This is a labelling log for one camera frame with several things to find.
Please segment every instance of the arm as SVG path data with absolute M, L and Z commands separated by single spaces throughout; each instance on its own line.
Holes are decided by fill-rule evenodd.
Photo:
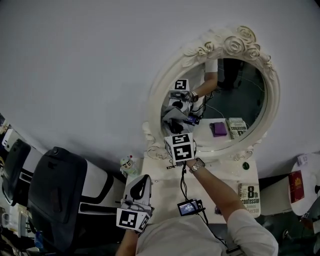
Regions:
M 190 168 L 196 160 L 189 160 L 186 165 Z M 220 209 L 222 216 L 227 222 L 229 216 L 238 209 L 246 209 L 240 201 L 238 194 L 223 181 L 211 174 L 206 168 L 200 167 L 194 176 L 203 186 L 212 201 Z
M 218 73 L 208 72 L 204 75 L 204 83 L 194 90 L 198 94 L 199 98 L 204 95 L 210 94 L 217 88 L 218 84 Z
M 192 167 L 196 160 L 186 162 Z M 277 256 L 278 243 L 273 235 L 256 222 L 246 210 L 237 193 L 223 181 L 200 167 L 194 176 L 220 209 L 227 222 L 233 242 L 239 245 L 247 256 Z
M 130 229 L 125 231 L 123 240 L 115 256 L 134 256 L 136 255 L 139 235 Z

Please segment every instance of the white wall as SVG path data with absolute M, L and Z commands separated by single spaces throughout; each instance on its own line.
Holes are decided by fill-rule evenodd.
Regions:
M 278 115 L 260 176 L 320 149 L 320 9 L 313 0 L 3 0 L 0 112 L 45 148 L 98 165 L 142 156 L 152 81 L 182 44 L 211 26 L 247 25 L 272 56 Z

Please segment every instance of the ornate white mirror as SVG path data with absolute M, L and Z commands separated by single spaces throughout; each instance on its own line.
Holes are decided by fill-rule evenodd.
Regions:
M 191 92 L 197 92 L 208 79 L 216 79 L 217 87 L 193 102 L 192 94 L 181 98 L 180 92 L 172 91 L 184 79 Z M 279 99 L 278 75 L 254 32 L 246 26 L 210 30 L 179 49 L 154 80 L 148 123 L 143 126 L 148 155 L 166 158 L 164 137 L 192 132 L 200 158 L 238 158 L 234 155 L 239 152 L 248 157 L 251 146 L 273 122 Z M 185 116 L 177 117 L 172 109 Z M 222 134 L 217 132 L 217 123 L 224 124 Z

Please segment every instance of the book cover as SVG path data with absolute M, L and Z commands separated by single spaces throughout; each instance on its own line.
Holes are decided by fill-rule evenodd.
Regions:
M 247 126 L 245 121 L 242 118 L 229 118 L 226 123 L 228 124 L 228 128 L 230 131 L 230 135 L 232 139 L 236 139 L 240 137 L 247 131 Z
M 254 218 L 260 216 L 260 190 L 257 183 L 241 183 L 239 184 L 239 195 L 241 202 L 244 204 L 249 213 Z
M 291 203 L 297 202 L 305 198 L 304 183 L 300 170 L 291 172 L 288 176 L 290 186 Z

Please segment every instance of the toy figurine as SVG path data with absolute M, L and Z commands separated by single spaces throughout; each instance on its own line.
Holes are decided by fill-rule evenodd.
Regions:
M 122 158 L 120 160 L 120 164 L 121 164 L 120 170 L 124 176 L 126 176 L 125 174 L 133 177 L 136 177 L 139 175 L 139 171 L 138 171 L 138 168 L 136 167 L 135 162 L 132 161 L 129 156 Z

